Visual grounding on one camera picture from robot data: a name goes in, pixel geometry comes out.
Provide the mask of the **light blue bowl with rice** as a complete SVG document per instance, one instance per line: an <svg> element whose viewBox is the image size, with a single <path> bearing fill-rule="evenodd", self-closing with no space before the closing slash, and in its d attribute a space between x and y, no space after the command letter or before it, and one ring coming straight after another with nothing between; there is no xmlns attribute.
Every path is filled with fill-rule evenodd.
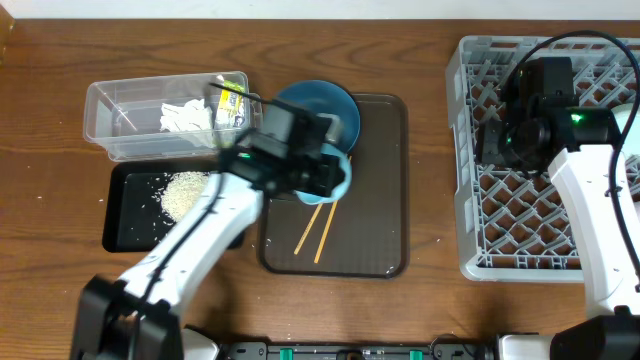
<svg viewBox="0 0 640 360"><path fill-rule="evenodd" d="M297 198L306 205L319 205L340 200L346 194L351 185L352 166L348 155L330 144L323 144L321 152L323 155L331 155L339 159L339 169L343 173L342 180L333 188L328 197L295 191L294 194Z"/></svg>

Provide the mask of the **wooden chopstick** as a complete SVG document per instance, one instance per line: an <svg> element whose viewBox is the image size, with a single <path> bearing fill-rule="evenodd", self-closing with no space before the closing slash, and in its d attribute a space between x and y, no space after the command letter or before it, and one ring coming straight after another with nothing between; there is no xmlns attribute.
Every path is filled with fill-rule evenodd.
<svg viewBox="0 0 640 360"><path fill-rule="evenodd" d="M328 217L327 217L324 229L323 229L323 233L322 233L318 248L316 250L316 254L315 254L315 257L314 257L314 264L318 264L320 262L320 260L321 260L321 257L322 257L322 254L323 254L323 251L324 251L324 248L325 248L325 245L326 245L326 241L327 241L327 238L328 238L328 235L329 235L332 223L333 223L333 219L334 219L337 207L338 207L338 204L339 204L339 201L334 201L332 203L332 205L331 205L331 208L330 208L330 211L329 211L329 214L328 214Z"/></svg>
<svg viewBox="0 0 640 360"><path fill-rule="evenodd" d="M298 241L298 243L297 243L297 245L296 245L296 247L294 249L294 252L293 252L294 255L298 255L299 254L299 252L300 252L302 246L304 245L304 243L305 243L305 241L306 241L306 239L307 239L307 237L308 237L308 235L309 235L309 233L310 233L310 231L311 231L311 229L312 229L312 227L313 227L318 215L320 214L320 212L322 210L323 205L324 204L321 203L321 204L318 204L316 206L311 218L309 219L309 221L308 221L308 223L307 223L307 225L305 227L305 230L303 231L303 233L302 233L302 235L301 235L301 237L300 237L300 239L299 239L299 241Z"/></svg>

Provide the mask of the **blue plate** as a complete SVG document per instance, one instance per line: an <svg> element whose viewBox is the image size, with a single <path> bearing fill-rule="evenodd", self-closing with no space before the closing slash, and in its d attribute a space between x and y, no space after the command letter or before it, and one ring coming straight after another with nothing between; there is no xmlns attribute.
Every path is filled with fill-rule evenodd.
<svg viewBox="0 0 640 360"><path fill-rule="evenodd" d="M355 147L361 130L360 111L353 96L343 87L324 80L304 80L285 87L276 97L318 115L339 117L342 132L335 147L343 153Z"/></svg>

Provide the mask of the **yellow green wrapper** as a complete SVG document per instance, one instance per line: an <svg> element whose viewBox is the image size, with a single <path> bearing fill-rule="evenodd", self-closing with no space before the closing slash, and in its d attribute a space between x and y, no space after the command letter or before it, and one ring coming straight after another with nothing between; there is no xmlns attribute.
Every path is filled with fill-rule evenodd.
<svg viewBox="0 0 640 360"><path fill-rule="evenodd" d="M223 86L215 113L215 127L218 130L240 129L246 125L245 102L235 91L244 93L245 87L228 80Z"/></svg>

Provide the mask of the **white tissue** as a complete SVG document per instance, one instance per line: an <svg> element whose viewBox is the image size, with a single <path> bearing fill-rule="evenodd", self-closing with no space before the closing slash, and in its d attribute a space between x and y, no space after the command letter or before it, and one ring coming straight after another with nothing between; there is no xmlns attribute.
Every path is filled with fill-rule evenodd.
<svg viewBox="0 0 640 360"><path fill-rule="evenodd" d="M204 99L192 99L183 106L163 103L161 106L160 130L190 132L212 130L211 109Z"/></svg>

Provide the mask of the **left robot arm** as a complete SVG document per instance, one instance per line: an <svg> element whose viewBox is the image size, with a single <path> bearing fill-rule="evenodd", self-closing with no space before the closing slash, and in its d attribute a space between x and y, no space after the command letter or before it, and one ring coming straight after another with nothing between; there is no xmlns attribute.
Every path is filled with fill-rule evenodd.
<svg viewBox="0 0 640 360"><path fill-rule="evenodd" d="M361 117L354 98L325 81L294 84L299 101L266 101L263 124L218 151L195 205L117 281L99 276L78 302L73 359L216 359L219 346L181 324L205 276L262 211L265 198L306 193L337 200L351 182L346 154Z"/></svg>

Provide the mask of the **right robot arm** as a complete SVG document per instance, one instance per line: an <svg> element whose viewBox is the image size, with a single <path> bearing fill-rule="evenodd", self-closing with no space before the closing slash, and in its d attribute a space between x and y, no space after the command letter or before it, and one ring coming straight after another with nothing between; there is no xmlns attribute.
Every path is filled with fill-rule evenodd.
<svg viewBox="0 0 640 360"><path fill-rule="evenodd" d="M639 219L621 156L636 116L620 127L610 109L580 106L571 59L532 52L511 71L500 100L505 117L480 125L477 160L548 173L577 246L587 318L554 335L504 335L497 358L638 358Z"/></svg>

